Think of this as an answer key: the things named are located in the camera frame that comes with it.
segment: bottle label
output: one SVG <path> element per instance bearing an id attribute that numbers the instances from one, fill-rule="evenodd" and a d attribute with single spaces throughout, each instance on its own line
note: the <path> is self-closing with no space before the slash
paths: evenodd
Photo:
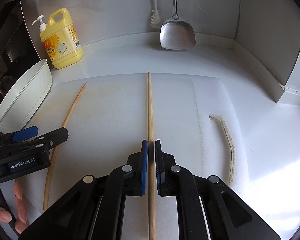
<path id="1" fill-rule="evenodd" d="M 42 43 L 52 62 L 81 48 L 73 24 L 56 32 Z"/>

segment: dish soap bottle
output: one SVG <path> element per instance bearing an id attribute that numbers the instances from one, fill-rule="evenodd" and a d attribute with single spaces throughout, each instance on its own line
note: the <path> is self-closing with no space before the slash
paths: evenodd
<path id="1" fill-rule="evenodd" d="M 55 21 L 55 16 L 62 14 L 62 19 Z M 48 23 L 44 23 L 43 15 L 32 25 L 40 21 L 40 38 L 55 68 L 63 68 L 78 62 L 83 57 L 77 33 L 75 32 L 70 13 L 61 8 L 50 15 Z"/>

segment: metal spatula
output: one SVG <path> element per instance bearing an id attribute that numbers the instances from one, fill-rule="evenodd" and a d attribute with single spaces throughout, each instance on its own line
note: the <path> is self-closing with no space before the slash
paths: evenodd
<path id="1" fill-rule="evenodd" d="M 178 16 L 177 0 L 173 0 L 173 7 L 173 16 L 161 27 L 161 46 L 165 49 L 190 49 L 195 46 L 193 28 L 190 23 Z"/>

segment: white plastic basin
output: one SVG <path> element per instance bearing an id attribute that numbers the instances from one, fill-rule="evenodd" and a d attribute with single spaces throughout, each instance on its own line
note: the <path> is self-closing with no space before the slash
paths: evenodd
<path id="1" fill-rule="evenodd" d="M 51 85 L 52 76 L 46 59 L 28 69 L 0 104 L 0 132 L 21 130 L 39 108 Z"/>

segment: cutting board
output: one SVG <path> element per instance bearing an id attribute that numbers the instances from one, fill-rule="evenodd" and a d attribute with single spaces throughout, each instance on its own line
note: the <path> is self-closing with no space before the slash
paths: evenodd
<path id="1" fill-rule="evenodd" d="M 53 204 L 87 174 L 108 175 L 147 139 L 147 74 L 94 77 L 58 84 L 27 126 L 59 128 L 82 85 L 53 171 Z M 221 80 L 152 74 L 154 134 L 163 152 L 194 175 L 218 175 L 248 202 L 248 168 L 237 117 Z M 47 170 L 22 178 L 25 196 L 42 212 Z M 147 196 L 127 197 L 122 239 L 148 239 Z M 175 197 L 157 197 L 157 238 L 179 239 Z"/>

